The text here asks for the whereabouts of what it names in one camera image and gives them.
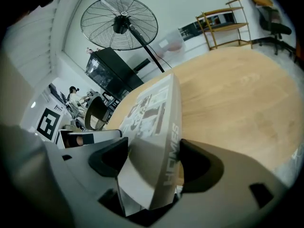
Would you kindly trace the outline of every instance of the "ceiling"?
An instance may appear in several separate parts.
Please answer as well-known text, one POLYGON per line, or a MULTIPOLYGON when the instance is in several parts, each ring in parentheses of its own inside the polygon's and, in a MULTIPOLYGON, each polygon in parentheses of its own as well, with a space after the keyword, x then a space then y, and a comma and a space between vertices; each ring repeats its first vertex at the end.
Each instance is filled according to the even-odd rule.
POLYGON ((3 48, 35 89, 43 91, 57 76, 57 54, 79 0, 53 0, 8 28, 3 48))
POLYGON ((25 80, 35 87, 54 70, 51 64, 51 32, 60 0, 38 7, 11 26, 4 38, 4 49, 25 80))

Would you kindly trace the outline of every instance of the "fan grille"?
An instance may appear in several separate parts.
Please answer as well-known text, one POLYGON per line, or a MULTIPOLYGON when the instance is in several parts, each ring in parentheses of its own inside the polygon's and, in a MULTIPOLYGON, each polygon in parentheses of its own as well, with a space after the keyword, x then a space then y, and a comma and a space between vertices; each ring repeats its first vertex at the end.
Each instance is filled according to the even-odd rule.
POLYGON ((99 0, 93 3, 81 18, 81 30, 88 40, 104 48, 141 48, 142 45, 129 30, 124 34, 114 32, 114 18, 122 12, 128 13, 130 23, 143 36, 146 45, 155 39, 158 32, 157 20, 152 11, 137 0, 99 0))

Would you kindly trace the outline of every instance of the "black chair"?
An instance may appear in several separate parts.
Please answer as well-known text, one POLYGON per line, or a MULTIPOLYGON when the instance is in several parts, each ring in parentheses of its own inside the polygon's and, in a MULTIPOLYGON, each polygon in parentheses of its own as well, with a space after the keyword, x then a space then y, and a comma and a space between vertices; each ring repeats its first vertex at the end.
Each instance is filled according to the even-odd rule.
POLYGON ((102 98, 99 95, 95 95, 89 102, 89 107, 85 114, 85 128, 89 130, 101 130, 103 126, 108 123, 110 117, 110 110, 104 104, 102 98), (91 126, 91 116, 98 119, 98 129, 91 126))
POLYGON ((275 55, 278 54, 278 47, 280 47, 282 50, 286 49, 289 51, 289 56, 291 57, 293 51, 290 47, 285 42, 278 40, 278 38, 282 39, 282 34, 290 35, 292 33, 291 29, 281 23, 272 22, 273 17, 279 17, 279 11, 268 6, 261 6, 257 10, 260 16, 259 24, 261 28, 270 31, 271 35, 274 36, 274 38, 269 39, 266 43, 270 42, 275 45, 275 55))

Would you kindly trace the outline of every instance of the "desk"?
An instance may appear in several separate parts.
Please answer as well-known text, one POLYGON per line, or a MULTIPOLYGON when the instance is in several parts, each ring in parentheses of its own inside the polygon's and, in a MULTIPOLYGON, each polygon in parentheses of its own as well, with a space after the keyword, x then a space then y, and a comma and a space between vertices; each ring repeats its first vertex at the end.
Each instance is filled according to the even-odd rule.
POLYGON ((304 105, 294 81, 270 58, 238 47, 196 57, 133 90, 107 129, 117 129, 138 94, 172 72, 181 86, 182 138, 246 154, 269 170, 299 147, 304 105))

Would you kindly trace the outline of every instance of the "floor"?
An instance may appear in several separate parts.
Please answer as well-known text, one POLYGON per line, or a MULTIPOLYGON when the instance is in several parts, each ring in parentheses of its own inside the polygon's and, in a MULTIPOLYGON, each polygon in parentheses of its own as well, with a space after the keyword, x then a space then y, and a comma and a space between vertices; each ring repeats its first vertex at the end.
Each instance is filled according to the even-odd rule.
MULTIPOLYGON (((278 55, 274 54, 274 48, 271 46, 259 46, 255 44, 253 49, 259 51, 273 59, 278 65, 285 69, 296 82, 301 97, 304 100, 304 72, 297 64, 293 62, 293 58, 289 58, 289 53, 279 51, 278 55)), ((296 180, 304 160, 304 142, 299 146, 291 159, 274 170, 274 174, 288 187, 291 187, 296 180)))

